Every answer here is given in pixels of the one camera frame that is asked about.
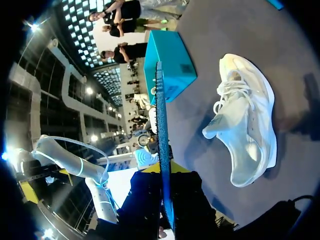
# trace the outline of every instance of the glass roof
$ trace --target glass roof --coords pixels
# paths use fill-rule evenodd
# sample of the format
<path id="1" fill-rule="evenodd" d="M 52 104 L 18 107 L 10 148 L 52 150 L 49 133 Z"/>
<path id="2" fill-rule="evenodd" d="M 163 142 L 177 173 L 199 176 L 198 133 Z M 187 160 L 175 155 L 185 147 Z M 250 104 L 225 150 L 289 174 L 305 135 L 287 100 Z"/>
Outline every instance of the glass roof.
<path id="1" fill-rule="evenodd" d="M 111 58 L 103 62 L 97 54 L 98 48 L 93 37 L 95 22 L 87 21 L 90 12 L 102 11 L 104 5 L 109 2 L 111 0 L 62 0 L 64 18 L 70 36 L 84 64 L 91 68 L 114 63 Z M 122 105 L 120 69 L 102 70 L 93 76 L 111 95 L 114 103 L 118 106 Z"/>
<path id="2" fill-rule="evenodd" d="M 111 0 L 63 0 L 62 9 L 73 43 L 78 49 L 78 54 L 86 66 L 91 68 L 102 66 L 98 48 L 93 37 L 95 22 L 87 21 L 92 11 L 102 11 L 104 5 Z M 107 64 L 114 63 L 109 58 Z"/>
<path id="3" fill-rule="evenodd" d="M 102 70 L 94 73 L 93 76 L 108 91 L 114 103 L 118 106 L 122 105 L 120 69 L 116 67 Z"/>

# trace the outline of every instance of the gray table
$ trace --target gray table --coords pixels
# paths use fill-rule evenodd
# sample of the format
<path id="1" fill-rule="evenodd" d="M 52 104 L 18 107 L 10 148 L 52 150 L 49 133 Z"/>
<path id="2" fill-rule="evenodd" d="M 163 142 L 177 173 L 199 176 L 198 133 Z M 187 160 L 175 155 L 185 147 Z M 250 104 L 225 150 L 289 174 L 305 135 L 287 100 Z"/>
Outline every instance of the gray table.
<path id="1" fill-rule="evenodd" d="M 319 81 L 320 68 L 291 16 L 265 0 L 192 0 L 177 31 L 198 78 L 167 104 L 169 138 L 175 161 L 202 177 L 209 202 L 243 226 L 280 200 L 313 194 L 320 179 L 320 142 L 289 129 L 309 111 L 304 77 L 312 74 Z M 245 188 L 230 182 L 231 158 L 226 147 L 218 139 L 208 140 L 202 135 L 219 99 L 219 59 L 225 53 L 255 63 L 276 97 L 276 167 Z M 303 209 L 307 204 L 302 200 L 297 207 Z"/>

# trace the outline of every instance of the hand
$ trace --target hand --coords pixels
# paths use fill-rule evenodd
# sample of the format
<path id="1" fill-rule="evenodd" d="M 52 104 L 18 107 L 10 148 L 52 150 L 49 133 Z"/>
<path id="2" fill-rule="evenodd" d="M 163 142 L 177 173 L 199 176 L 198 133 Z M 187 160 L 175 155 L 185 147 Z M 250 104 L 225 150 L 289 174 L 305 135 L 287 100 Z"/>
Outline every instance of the hand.
<path id="1" fill-rule="evenodd" d="M 106 13 L 103 11 L 98 15 L 98 18 L 101 19 L 106 16 Z"/>
<path id="2" fill-rule="evenodd" d="M 125 51 L 125 49 L 121 46 L 121 47 L 119 47 L 119 52 L 120 52 L 121 54 L 123 54 L 123 53 L 125 53 L 126 51 Z"/>

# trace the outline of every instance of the robotic arm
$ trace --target robotic arm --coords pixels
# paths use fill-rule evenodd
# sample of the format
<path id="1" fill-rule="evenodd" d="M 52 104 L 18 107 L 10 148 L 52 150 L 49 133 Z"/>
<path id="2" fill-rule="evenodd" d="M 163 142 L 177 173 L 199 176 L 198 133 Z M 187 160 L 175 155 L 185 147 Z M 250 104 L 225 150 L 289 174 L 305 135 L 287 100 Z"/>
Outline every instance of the robotic arm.
<path id="1" fill-rule="evenodd" d="M 110 202 L 110 196 L 106 191 L 106 183 L 109 178 L 107 172 L 109 163 L 107 164 L 106 168 L 90 163 L 85 159 L 65 150 L 55 141 L 55 139 L 88 147 L 99 152 L 107 159 L 108 156 L 106 156 L 106 154 L 101 150 L 91 145 L 87 145 L 69 138 L 51 137 L 47 135 L 42 135 L 40 137 L 31 153 L 34 159 L 40 161 L 41 165 L 55 163 L 60 168 L 66 169 L 69 174 L 85 178 L 85 183 L 90 189 L 98 218 L 108 222 L 116 223 L 117 214 Z"/>

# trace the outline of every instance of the shirt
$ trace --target shirt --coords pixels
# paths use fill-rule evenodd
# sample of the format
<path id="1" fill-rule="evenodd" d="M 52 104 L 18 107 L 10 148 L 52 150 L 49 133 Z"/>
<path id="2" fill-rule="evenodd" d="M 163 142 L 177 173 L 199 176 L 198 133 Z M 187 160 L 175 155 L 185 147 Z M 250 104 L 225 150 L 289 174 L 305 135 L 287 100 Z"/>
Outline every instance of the shirt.
<path id="1" fill-rule="evenodd" d="M 135 130 L 132 132 L 132 135 L 134 137 L 138 137 L 140 136 L 141 134 L 145 134 L 147 132 L 147 130 L 144 130 L 144 129 L 141 129 L 141 130 Z"/>
<path id="2" fill-rule="evenodd" d="M 107 10 L 116 1 L 111 1 L 104 5 L 104 11 Z M 138 19 L 141 14 L 141 6 L 138 0 L 125 1 L 121 6 L 122 19 Z M 105 24 L 113 24 L 116 16 L 116 10 L 107 13 L 104 17 Z"/>
<path id="3" fill-rule="evenodd" d="M 137 21 L 135 19 L 124 21 L 122 23 L 122 30 L 124 33 L 134 33 L 137 27 Z M 114 37 L 120 37 L 120 31 L 118 29 L 118 24 L 112 24 L 110 35 Z"/>
<path id="4" fill-rule="evenodd" d="M 147 43 L 137 43 L 135 45 L 126 45 L 123 46 L 125 53 L 128 55 L 129 59 L 137 59 L 144 58 L 146 56 L 147 51 Z M 114 57 L 113 60 L 118 64 L 125 64 L 124 56 L 119 52 L 120 48 L 117 46 L 114 49 Z"/>

